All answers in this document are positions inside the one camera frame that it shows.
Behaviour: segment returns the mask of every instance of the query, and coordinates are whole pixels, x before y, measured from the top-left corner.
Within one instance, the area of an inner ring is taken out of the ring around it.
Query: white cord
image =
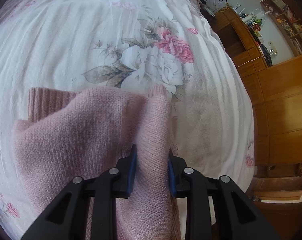
[[[255,14],[255,12],[256,12],[257,10],[260,10],[260,12],[262,12],[262,10],[261,10],[260,8],[256,8],[253,14]]]
[[[264,57],[264,56],[260,56],[260,57]],[[256,57],[255,59],[253,59],[253,60],[256,60],[257,58],[259,58],[259,57]],[[264,57],[265,58],[265,57]],[[247,61],[246,63],[248,63],[248,62],[251,62],[251,61],[253,61],[253,60],[249,60],[249,61]],[[241,67],[241,66],[243,66],[244,64],[246,64],[246,63],[243,63],[242,65],[240,65],[240,66],[237,66],[237,67]],[[235,67],[235,68],[237,68],[237,67]]]

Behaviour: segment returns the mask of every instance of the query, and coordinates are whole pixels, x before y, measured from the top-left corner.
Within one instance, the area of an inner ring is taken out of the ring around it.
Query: pink flower print
[[[135,5],[132,5],[130,3],[113,2],[112,5],[115,7],[126,9],[130,12],[135,11],[137,8]]]
[[[183,64],[194,62],[190,46],[182,38],[177,37],[170,30],[163,27],[158,29],[158,35],[161,40],[154,43],[154,46],[163,49],[163,52],[174,55]]]
[[[32,2],[27,3],[25,6],[30,7],[32,4],[35,4],[35,3],[36,3],[35,1],[32,1]]]
[[[250,155],[247,155],[245,164],[247,165],[248,168],[251,168],[254,164],[253,157],[250,157]]]
[[[20,218],[20,214],[17,211],[17,209],[13,206],[12,203],[8,202],[7,204],[5,204],[6,206],[6,212],[8,212],[11,216],[13,217],[17,217]]]
[[[199,32],[196,28],[188,28],[189,31],[191,31],[194,35],[197,35]]]

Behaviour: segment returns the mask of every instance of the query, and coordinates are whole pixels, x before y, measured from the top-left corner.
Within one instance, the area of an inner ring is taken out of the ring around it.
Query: bed
[[[187,164],[254,173],[250,99],[197,0],[8,0],[0,11],[0,225],[15,240],[37,214],[16,172],[11,132],[27,119],[32,87],[81,91],[166,87],[174,137]],[[182,238],[186,203],[179,203]]]

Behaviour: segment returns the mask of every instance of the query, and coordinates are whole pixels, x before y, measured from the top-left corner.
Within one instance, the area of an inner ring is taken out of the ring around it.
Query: knit fabric
[[[127,156],[135,143],[133,192],[129,199],[117,200],[118,239],[180,239],[167,175],[171,107],[162,86],[148,96],[110,87],[77,95],[31,89],[29,121],[14,126],[14,156],[38,213],[73,177],[99,176]]]

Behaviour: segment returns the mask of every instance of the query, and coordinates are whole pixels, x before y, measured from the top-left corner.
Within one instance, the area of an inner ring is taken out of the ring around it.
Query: bookshelf
[[[295,56],[302,55],[302,20],[283,0],[263,0],[261,5],[277,25]]]

